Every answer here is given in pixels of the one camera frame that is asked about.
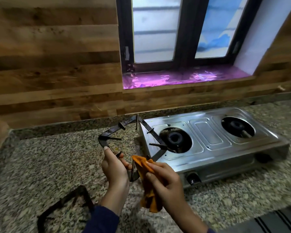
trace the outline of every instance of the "window sill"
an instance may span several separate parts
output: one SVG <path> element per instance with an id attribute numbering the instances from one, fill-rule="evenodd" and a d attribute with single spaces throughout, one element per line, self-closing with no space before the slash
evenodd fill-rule
<path id="1" fill-rule="evenodd" d="M 151 73 L 123 74 L 123 89 L 149 88 L 166 85 L 182 85 L 250 77 L 235 66 L 201 66 L 183 70 L 167 70 Z"/>

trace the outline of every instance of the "gas stove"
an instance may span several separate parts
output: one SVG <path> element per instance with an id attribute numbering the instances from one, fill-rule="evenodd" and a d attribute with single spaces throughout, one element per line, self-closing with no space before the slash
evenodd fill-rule
<path id="1" fill-rule="evenodd" d="M 181 177 L 184 188 L 258 168 L 288 155 L 289 142 L 284 137 L 239 108 L 165 116 L 144 122 L 149 127 L 139 123 L 139 129 L 147 157 L 170 165 Z M 162 143 L 167 150 L 157 156 L 163 149 Z"/>

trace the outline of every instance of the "sleeve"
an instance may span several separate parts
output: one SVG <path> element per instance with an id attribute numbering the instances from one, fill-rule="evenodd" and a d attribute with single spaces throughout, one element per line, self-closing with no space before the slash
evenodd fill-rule
<path id="1" fill-rule="evenodd" d="M 207 231 L 207 233 L 216 233 L 216 232 L 214 232 L 214 230 L 212 230 L 212 229 L 208 229 L 208 231 Z"/>
<path id="2" fill-rule="evenodd" d="M 118 215 L 106 207 L 97 206 L 82 233 L 115 233 L 118 223 Z"/>

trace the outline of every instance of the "window pane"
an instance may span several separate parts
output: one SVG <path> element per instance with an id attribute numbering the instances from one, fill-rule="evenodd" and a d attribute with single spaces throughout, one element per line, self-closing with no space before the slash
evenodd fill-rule
<path id="1" fill-rule="evenodd" d="M 225 57 L 248 0 L 209 0 L 195 58 Z"/>
<path id="2" fill-rule="evenodd" d="M 173 60 L 181 0 L 132 0 L 136 63 Z"/>

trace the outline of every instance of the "black window frame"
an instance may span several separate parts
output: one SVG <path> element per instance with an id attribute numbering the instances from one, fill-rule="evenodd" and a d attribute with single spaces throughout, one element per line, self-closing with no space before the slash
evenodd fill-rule
<path id="1" fill-rule="evenodd" d="M 232 65 L 261 2 L 262 0 L 248 0 L 225 57 L 195 59 L 209 0 L 182 0 L 173 61 L 135 63 L 132 34 L 132 0 L 117 0 L 122 72 L 129 74 L 178 70 L 205 65 Z M 162 7 L 161 9 L 163 8 L 172 9 L 173 7 Z"/>

